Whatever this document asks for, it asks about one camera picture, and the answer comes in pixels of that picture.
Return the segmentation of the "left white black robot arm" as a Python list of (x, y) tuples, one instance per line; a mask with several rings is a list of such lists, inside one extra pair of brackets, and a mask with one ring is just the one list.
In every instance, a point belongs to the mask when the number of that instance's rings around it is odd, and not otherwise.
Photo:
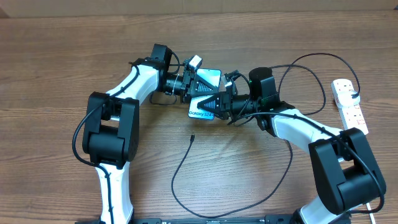
[(139, 145), (139, 108), (146, 98), (156, 91), (179, 96), (189, 103), (191, 118), (214, 118), (196, 106), (199, 99), (218, 92), (221, 71), (202, 69), (202, 59), (194, 55), (171, 72), (172, 58), (177, 58), (175, 52), (155, 44), (149, 57), (131, 63), (130, 74), (118, 86), (88, 98), (86, 115), (73, 134), (72, 151), (99, 176), (103, 208), (96, 223), (134, 221), (129, 166)]

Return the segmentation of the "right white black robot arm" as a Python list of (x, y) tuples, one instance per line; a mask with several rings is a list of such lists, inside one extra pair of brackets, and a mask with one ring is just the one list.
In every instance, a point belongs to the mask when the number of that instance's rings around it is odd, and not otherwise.
[(257, 125), (274, 137), (286, 140), (309, 153), (317, 197), (285, 223), (350, 223), (353, 214), (365, 214), (358, 207), (376, 198), (380, 211), (385, 202), (386, 183), (366, 135), (358, 128), (331, 128), (303, 115), (280, 100), (272, 69), (259, 67), (249, 72), (248, 95), (237, 93), (239, 72), (225, 74), (225, 91), (198, 102), (199, 109), (232, 122), (254, 117)]

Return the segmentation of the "white USB charger plug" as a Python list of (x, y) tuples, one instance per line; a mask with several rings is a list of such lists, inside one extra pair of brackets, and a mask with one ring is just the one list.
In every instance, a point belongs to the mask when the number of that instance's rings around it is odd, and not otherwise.
[(352, 91), (343, 91), (335, 95), (335, 103), (339, 108), (349, 108), (358, 105), (361, 97)]

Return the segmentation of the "white power strip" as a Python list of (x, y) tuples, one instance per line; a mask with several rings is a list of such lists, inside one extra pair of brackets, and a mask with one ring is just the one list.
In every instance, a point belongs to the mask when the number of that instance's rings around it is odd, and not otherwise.
[[(337, 79), (332, 81), (331, 90), (333, 92), (333, 97), (335, 99), (335, 95), (339, 92), (343, 91), (352, 91), (356, 94), (354, 90), (354, 86), (352, 82), (348, 79)], [(344, 130), (351, 128), (358, 128), (361, 130), (364, 135), (369, 133), (368, 127), (366, 125), (363, 113), (361, 111), (360, 105), (354, 105), (349, 108), (339, 108), (338, 111), (340, 114), (341, 121), (343, 123)]]

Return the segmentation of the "Samsung Galaxy smartphone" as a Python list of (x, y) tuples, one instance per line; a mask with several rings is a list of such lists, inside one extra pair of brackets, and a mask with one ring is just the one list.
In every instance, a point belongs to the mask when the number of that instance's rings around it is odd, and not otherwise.
[(220, 85), (221, 71), (209, 68), (199, 68), (191, 84), (191, 101), (188, 110), (188, 117), (195, 119), (213, 120), (214, 114), (209, 111), (199, 109), (198, 104), (207, 100), (210, 96), (218, 93)]

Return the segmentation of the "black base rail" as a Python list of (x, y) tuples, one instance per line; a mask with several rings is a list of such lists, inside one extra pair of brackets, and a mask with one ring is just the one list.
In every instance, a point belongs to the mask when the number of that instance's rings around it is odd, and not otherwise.
[(295, 215), (266, 215), (263, 218), (185, 218), (162, 220), (160, 218), (132, 219), (128, 224), (299, 224), (299, 218)]

